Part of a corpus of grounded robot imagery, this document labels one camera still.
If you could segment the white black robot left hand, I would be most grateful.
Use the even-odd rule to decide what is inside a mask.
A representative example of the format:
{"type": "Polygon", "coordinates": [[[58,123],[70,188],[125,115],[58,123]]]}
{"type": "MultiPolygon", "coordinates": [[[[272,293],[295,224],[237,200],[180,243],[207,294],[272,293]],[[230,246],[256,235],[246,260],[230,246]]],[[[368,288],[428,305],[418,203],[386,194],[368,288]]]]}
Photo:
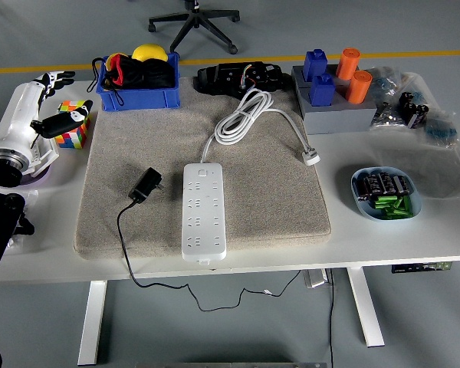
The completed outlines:
{"type": "Polygon", "coordinates": [[[52,71],[26,84],[5,135],[0,137],[0,152],[29,156],[38,137],[53,139],[84,123],[93,106],[92,100],[85,100],[71,112],[39,119],[42,103],[56,90],[73,84],[74,75],[73,71],[52,71]]]}

